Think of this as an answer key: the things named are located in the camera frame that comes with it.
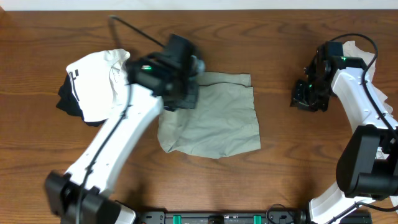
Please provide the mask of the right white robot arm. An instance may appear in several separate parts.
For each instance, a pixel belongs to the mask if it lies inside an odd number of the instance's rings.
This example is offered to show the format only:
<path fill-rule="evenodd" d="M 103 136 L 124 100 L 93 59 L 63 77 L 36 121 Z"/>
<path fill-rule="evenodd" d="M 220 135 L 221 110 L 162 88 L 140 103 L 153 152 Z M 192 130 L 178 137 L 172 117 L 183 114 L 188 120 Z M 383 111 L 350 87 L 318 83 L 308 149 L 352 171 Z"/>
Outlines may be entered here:
<path fill-rule="evenodd" d="M 352 136 L 336 165 L 336 180 L 311 199 L 306 223 L 342 223 L 360 207 L 397 195 L 397 121 L 377 98 L 369 64 L 348 57 L 341 42 L 328 41 L 297 80 L 291 106 L 326 111 L 335 95 L 343 105 Z"/>

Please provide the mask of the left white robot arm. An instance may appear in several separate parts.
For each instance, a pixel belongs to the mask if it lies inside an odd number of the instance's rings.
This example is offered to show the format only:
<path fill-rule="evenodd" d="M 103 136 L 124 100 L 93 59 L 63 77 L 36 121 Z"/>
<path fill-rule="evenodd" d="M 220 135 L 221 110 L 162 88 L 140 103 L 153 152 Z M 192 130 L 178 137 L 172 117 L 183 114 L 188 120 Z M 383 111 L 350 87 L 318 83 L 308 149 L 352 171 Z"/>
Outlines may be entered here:
<path fill-rule="evenodd" d="M 160 52 L 127 60 L 127 96 L 86 151 L 63 175 L 52 171 L 44 187 L 61 223 L 134 223 L 136 212 L 110 200 L 120 172 L 162 110 L 194 109 L 197 75 L 205 69 L 195 44 L 172 34 Z"/>

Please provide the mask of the khaki green shorts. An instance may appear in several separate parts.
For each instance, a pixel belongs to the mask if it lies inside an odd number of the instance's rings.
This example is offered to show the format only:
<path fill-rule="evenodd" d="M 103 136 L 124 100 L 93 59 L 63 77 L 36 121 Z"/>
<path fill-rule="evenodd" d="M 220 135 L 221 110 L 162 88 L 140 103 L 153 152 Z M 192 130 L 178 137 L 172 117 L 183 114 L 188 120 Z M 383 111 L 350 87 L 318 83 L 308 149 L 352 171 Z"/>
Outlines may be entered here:
<path fill-rule="evenodd" d="M 260 149 L 251 76 L 206 72 L 197 82 L 195 109 L 160 115 L 157 137 L 161 148 L 212 159 Z"/>

